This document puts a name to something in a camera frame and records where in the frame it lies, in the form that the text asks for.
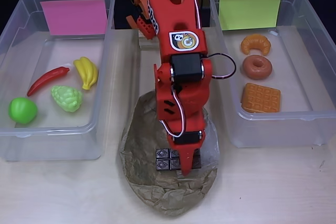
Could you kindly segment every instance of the red robot arm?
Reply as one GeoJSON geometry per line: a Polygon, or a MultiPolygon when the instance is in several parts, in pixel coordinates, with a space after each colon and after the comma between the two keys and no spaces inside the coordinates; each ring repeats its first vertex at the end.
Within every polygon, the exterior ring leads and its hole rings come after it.
{"type": "Polygon", "coordinates": [[[161,66],[154,65],[158,119],[187,175],[193,154],[205,139],[203,106],[209,98],[212,64],[207,56],[196,0],[174,4],[148,0],[149,17],[160,42],[161,66]]]}

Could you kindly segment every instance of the banana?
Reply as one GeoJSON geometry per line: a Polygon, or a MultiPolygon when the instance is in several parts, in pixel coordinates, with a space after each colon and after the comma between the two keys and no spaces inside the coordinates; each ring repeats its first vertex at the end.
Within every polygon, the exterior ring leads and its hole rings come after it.
{"type": "Polygon", "coordinates": [[[90,90],[91,86],[94,85],[98,80],[97,66],[86,57],[80,57],[80,59],[75,60],[73,64],[75,65],[83,81],[82,88],[85,90],[90,90]]]}

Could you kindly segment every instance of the red chili pepper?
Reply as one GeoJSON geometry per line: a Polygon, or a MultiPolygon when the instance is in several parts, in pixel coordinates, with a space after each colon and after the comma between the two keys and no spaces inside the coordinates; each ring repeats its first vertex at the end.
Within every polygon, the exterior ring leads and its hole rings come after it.
{"type": "Polygon", "coordinates": [[[31,85],[30,89],[28,90],[27,96],[31,96],[34,94],[37,90],[39,90],[43,85],[58,79],[62,76],[65,76],[70,71],[69,68],[65,67],[59,67],[55,68],[49,72],[46,72],[44,75],[42,75],[40,78],[37,79],[37,81],[34,82],[33,85],[31,85]]]}

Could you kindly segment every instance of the croissant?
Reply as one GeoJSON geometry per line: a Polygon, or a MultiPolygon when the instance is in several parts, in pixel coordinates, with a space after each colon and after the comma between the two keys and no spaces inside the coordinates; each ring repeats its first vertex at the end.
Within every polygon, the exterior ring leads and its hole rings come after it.
{"type": "Polygon", "coordinates": [[[271,42],[261,34],[249,35],[241,43],[242,52],[246,55],[250,53],[251,49],[259,49],[262,55],[266,56],[271,49],[271,42]]]}

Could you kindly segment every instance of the waffle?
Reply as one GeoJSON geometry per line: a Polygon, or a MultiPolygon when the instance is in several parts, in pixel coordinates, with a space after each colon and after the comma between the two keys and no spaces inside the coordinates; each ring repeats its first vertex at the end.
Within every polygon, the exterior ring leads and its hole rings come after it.
{"type": "Polygon", "coordinates": [[[278,89],[247,83],[241,107],[250,113],[274,113],[280,111],[281,92],[278,89]]]}

